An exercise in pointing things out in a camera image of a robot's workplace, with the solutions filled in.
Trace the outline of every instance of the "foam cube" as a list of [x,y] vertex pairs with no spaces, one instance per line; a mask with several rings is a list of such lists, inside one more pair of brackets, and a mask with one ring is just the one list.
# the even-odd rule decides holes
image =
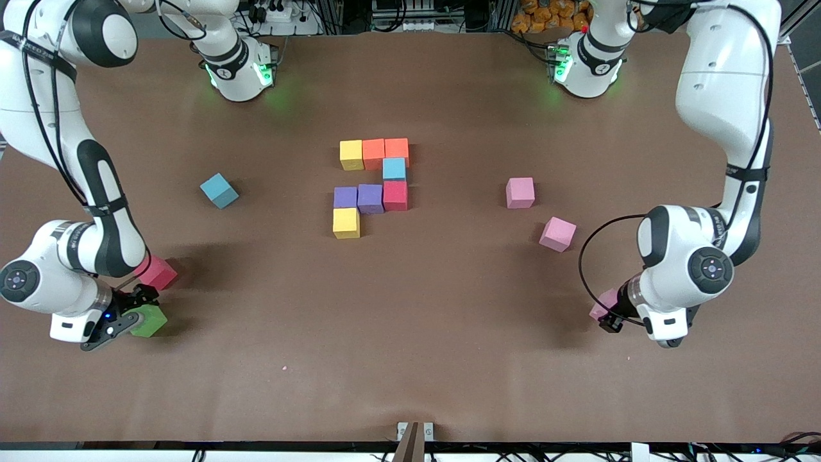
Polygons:
[[383,184],[382,203],[387,211],[408,210],[408,183],[387,181]]
[[207,182],[202,183],[200,189],[203,190],[205,195],[208,196],[208,199],[220,209],[228,207],[229,204],[240,196],[234,191],[234,188],[231,187],[221,173],[217,173]]
[[[607,292],[602,293],[599,295],[599,301],[607,308],[615,307],[616,302],[618,301],[618,289],[610,289]],[[602,308],[598,303],[593,302],[593,309],[590,310],[590,317],[598,321],[607,314],[608,310]]]
[[359,211],[350,209],[333,209],[333,234],[337,239],[353,239],[360,236]]
[[125,314],[128,313],[139,313],[143,316],[143,321],[137,327],[131,329],[131,334],[134,337],[148,338],[154,335],[160,327],[165,326],[165,323],[168,322],[168,318],[163,314],[163,310],[153,304],[140,305],[128,310]]
[[150,285],[157,290],[163,290],[177,277],[177,272],[171,268],[167,261],[158,256],[147,256],[140,266],[134,270],[135,275],[139,275],[140,282]]
[[385,157],[398,157],[405,160],[405,166],[411,166],[411,158],[408,156],[407,138],[390,138],[385,140]]
[[382,161],[382,180],[406,181],[405,161],[396,157],[386,157]]
[[359,199],[356,202],[360,213],[366,215],[383,214],[381,184],[360,184]]
[[382,168],[382,159],[385,158],[385,140],[362,141],[362,162],[365,170],[379,170]]
[[333,188],[333,208],[350,209],[356,207],[356,196],[355,186]]
[[545,247],[550,247],[556,252],[564,252],[573,239],[573,233],[576,232],[576,226],[573,223],[568,223],[563,219],[551,218],[546,225],[542,237],[539,238],[539,243]]
[[339,162],[343,170],[364,170],[362,140],[339,141]]
[[507,180],[507,208],[526,209],[536,200],[533,178],[511,178]]

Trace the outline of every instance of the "light blue cube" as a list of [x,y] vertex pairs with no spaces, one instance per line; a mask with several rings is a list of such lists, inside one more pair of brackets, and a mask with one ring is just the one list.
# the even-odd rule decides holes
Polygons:
[[384,181],[406,181],[405,159],[386,157],[382,160],[382,179]]
[[202,183],[200,189],[202,189],[205,195],[208,196],[208,199],[220,209],[228,207],[229,204],[240,196],[234,191],[234,188],[228,184],[228,181],[226,181],[221,173],[217,173],[207,182]]

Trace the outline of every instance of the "magenta cube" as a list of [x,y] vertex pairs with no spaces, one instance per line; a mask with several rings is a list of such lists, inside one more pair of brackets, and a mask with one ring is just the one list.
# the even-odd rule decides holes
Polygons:
[[507,180],[507,208],[526,209],[536,200],[533,178],[511,178]]
[[[599,301],[607,308],[612,308],[616,306],[616,302],[618,301],[618,290],[617,289],[610,289],[605,293],[599,295]],[[593,302],[593,309],[590,310],[590,317],[595,319],[596,321],[602,319],[606,314],[608,314],[608,310],[605,310],[601,307],[598,303]]]
[[545,247],[550,247],[556,252],[564,252],[573,239],[573,233],[576,232],[576,226],[573,223],[567,223],[565,220],[551,218],[546,225],[542,237],[539,238],[539,243]]

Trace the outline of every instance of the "circular button pad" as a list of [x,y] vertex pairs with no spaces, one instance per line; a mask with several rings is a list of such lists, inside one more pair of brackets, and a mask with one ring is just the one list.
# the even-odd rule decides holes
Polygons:
[[704,293],[719,293],[732,281],[732,261],[715,247],[702,247],[690,256],[690,278]]

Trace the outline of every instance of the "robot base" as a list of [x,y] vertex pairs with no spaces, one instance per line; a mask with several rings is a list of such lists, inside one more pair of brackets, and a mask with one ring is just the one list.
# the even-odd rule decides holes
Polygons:
[[226,99],[237,103],[255,98],[266,88],[273,86],[279,60],[278,49],[256,39],[242,39],[249,49],[248,62],[230,80],[223,80],[206,68],[211,76],[211,85]]
[[558,44],[566,46],[570,53],[563,64],[553,69],[553,80],[575,96],[595,98],[601,96],[616,81],[622,60],[619,60],[618,64],[605,74],[594,75],[578,57],[579,40],[584,36],[581,32],[574,32],[569,37],[558,41]]

